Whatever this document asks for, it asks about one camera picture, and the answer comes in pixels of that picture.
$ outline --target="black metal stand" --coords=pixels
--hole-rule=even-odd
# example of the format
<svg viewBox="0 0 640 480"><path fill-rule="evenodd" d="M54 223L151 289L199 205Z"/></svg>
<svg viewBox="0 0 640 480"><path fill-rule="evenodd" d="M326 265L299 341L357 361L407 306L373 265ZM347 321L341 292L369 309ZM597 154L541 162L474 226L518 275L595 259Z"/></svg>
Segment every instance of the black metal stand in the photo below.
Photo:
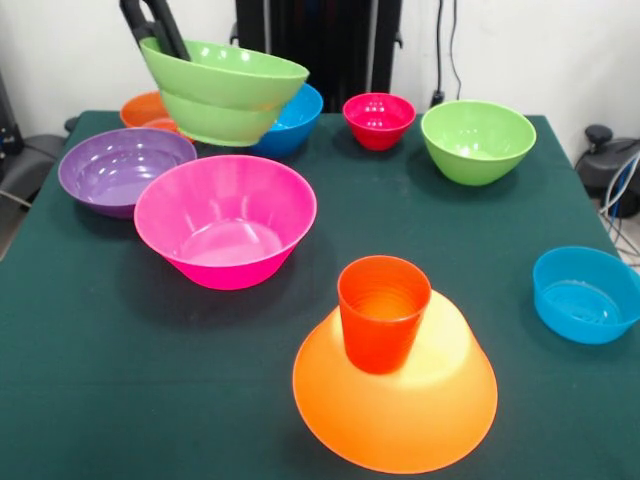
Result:
<svg viewBox="0 0 640 480"><path fill-rule="evenodd" d="M236 0L237 23L230 40L237 38L243 48L270 50L308 68L308 81L322 94L325 112L341 111L346 100L368 89L389 91L395 44L402 46L401 0L270 0L268 4L265 12L263 0ZM368 85L372 31L375 43Z"/></svg>

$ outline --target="red-orange cup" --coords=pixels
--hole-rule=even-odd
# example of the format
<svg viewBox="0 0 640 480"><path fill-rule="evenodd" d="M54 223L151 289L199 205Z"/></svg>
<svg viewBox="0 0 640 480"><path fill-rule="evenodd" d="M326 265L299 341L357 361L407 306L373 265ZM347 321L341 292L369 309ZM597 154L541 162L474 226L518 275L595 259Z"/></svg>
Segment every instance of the red-orange cup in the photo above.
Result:
<svg viewBox="0 0 640 480"><path fill-rule="evenodd" d="M338 297L349 360L368 373L400 368L431 298L422 270L397 257L360 258L340 274Z"/></svg>

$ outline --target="green bowl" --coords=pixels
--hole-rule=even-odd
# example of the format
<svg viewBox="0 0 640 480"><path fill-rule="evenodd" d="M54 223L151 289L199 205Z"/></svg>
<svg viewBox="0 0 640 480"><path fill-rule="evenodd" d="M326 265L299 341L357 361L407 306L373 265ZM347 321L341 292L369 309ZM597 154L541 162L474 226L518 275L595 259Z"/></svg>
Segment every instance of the green bowl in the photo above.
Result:
<svg viewBox="0 0 640 480"><path fill-rule="evenodd" d="M422 117L427 150L440 171L462 185L487 185L513 170L536 142L520 113L490 102L457 100Z"/></svg>
<svg viewBox="0 0 640 480"><path fill-rule="evenodd" d="M258 143L309 76L303 66L273 55L189 40L185 45L190 62L162 53L154 37L140 42L169 115L180 132L201 142Z"/></svg>

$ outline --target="red bowl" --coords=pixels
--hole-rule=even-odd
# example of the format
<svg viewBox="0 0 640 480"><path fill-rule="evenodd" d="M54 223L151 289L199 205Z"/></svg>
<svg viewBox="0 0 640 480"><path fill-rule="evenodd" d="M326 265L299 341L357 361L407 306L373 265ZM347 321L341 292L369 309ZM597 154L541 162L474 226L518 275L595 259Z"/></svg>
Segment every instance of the red bowl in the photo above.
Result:
<svg viewBox="0 0 640 480"><path fill-rule="evenodd" d="M353 136L374 151L393 147L416 118L413 105L390 93L363 93L351 97L342 107Z"/></svg>

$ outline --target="blue bowl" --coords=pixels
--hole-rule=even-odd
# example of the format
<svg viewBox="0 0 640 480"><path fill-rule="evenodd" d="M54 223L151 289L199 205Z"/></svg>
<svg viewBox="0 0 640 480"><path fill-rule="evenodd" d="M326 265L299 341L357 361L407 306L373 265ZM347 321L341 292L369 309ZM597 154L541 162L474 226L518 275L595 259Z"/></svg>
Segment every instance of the blue bowl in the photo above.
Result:
<svg viewBox="0 0 640 480"><path fill-rule="evenodd" d="M291 155L311 134L323 105L322 95L305 83L282 109L271 130L250 148L251 153L267 158Z"/></svg>
<svg viewBox="0 0 640 480"><path fill-rule="evenodd" d="M542 321L574 342L611 342L640 318L640 275L593 248L548 251L533 268L533 288Z"/></svg>

